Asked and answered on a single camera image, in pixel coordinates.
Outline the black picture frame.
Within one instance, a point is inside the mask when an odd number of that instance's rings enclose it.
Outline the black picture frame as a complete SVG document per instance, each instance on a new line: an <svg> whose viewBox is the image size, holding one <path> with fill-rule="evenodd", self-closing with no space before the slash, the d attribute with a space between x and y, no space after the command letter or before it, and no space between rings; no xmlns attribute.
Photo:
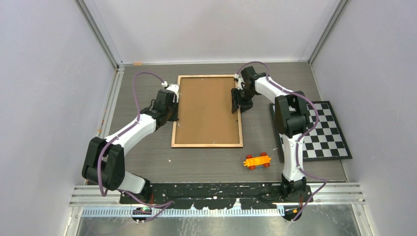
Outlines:
<svg viewBox="0 0 417 236"><path fill-rule="evenodd" d="M172 148L242 148L240 111L232 113L233 75L180 75Z"/></svg>

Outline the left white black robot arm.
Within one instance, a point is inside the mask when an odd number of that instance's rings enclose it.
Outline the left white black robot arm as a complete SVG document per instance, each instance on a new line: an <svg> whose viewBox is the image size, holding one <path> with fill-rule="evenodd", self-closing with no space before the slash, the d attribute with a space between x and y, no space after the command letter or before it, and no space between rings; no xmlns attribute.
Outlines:
<svg viewBox="0 0 417 236"><path fill-rule="evenodd" d="M179 85L160 89L149 107L118 132L106 138L90 140L82 177L98 184L102 196L107 191L121 190L132 193L138 203L146 203L151 196L148 179L125 169L125 156L144 137L154 133L169 121L178 120Z"/></svg>

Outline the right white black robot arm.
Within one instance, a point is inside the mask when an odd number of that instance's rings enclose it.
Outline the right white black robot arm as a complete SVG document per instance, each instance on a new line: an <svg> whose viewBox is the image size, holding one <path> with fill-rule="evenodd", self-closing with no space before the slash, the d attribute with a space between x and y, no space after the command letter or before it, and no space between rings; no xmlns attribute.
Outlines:
<svg viewBox="0 0 417 236"><path fill-rule="evenodd" d="M309 123L309 110L304 94L276 83L267 73L256 73L252 66L234 75L237 88L231 90L232 113L252 108L252 98L263 95L274 103L274 123L284 142L284 169L281 175L281 197L293 202L306 190L302 172L303 135Z"/></svg>

